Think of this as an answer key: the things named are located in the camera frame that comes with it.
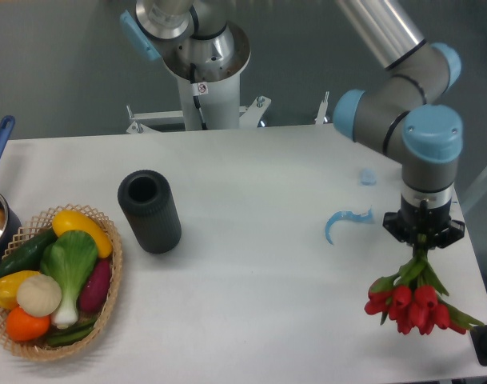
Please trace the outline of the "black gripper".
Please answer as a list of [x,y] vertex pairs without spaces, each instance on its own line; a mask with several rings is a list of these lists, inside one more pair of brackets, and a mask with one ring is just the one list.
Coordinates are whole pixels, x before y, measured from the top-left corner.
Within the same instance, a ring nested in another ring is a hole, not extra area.
[[428,208],[427,202],[418,206],[401,199],[398,212],[386,212],[382,225],[399,242],[413,245],[418,234],[424,234],[429,249],[444,249],[465,236],[465,223],[450,217],[451,201],[443,206]]

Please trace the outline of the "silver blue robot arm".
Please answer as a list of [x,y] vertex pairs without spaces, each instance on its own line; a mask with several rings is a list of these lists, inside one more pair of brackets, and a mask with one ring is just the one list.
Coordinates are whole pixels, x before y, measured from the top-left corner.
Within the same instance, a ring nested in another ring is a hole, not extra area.
[[[343,135],[402,166],[401,206],[384,227],[415,249],[445,248],[465,226],[450,217],[462,121],[436,104],[458,79],[461,60],[428,43],[396,1],[341,1],[339,8],[389,78],[374,92],[351,90],[337,102],[333,124]],[[177,79],[187,130],[257,126],[269,102],[240,104],[240,75],[249,40],[211,1],[139,1],[119,18],[134,49],[162,60]]]

